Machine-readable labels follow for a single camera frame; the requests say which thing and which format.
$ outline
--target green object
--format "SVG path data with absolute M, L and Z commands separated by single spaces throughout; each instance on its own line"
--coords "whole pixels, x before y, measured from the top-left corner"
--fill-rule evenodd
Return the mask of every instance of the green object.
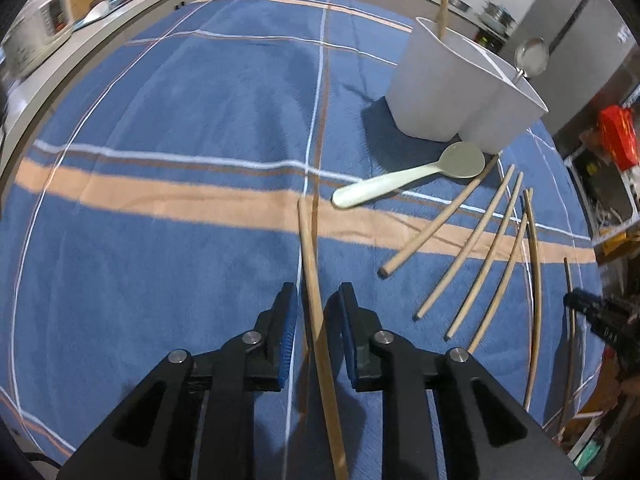
M 589 464 L 593 462 L 593 459 L 596 458 L 596 455 L 601 449 L 601 443 L 596 440 L 588 441 L 587 445 L 584 446 L 584 449 L 574 460 L 574 465 L 580 473 L 584 473 L 585 469 L 587 469 Z

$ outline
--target white appliance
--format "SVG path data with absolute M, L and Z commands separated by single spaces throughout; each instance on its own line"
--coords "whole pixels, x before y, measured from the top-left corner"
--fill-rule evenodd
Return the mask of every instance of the white appliance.
M 12 23 L 2 49 L 15 78 L 37 69 L 71 36 L 69 0 L 28 0 Z

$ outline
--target spoon handle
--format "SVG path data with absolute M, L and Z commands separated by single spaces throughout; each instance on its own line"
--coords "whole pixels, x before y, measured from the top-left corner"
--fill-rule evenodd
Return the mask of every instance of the spoon handle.
M 439 173 L 440 171 L 441 169 L 438 163 L 433 162 L 424 166 L 418 166 L 417 168 L 386 173 L 368 180 L 356 182 L 355 184 L 350 184 L 349 186 L 341 187 L 334 192 L 331 200 L 337 208 L 346 209 L 383 196 L 414 180 L 433 173 Z

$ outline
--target plastic bag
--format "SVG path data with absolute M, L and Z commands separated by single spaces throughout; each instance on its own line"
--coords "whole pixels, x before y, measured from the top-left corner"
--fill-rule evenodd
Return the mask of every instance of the plastic bag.
M 638 165 L 638 141 L 634 130 L 633 113 L 617 105 L 598 114 L 602 145 L 620 171 Z

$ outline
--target white utensil holder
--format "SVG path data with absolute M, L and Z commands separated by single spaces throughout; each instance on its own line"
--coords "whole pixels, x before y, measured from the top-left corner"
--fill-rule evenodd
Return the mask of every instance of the white utensil holder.
M 529 83 L 511 83 L 516 69 L 452 30 L 416 18 L 386 92 L 405 135 L 448 142 L 456 134 L 485 153 L 498 153 L 547 110 Z

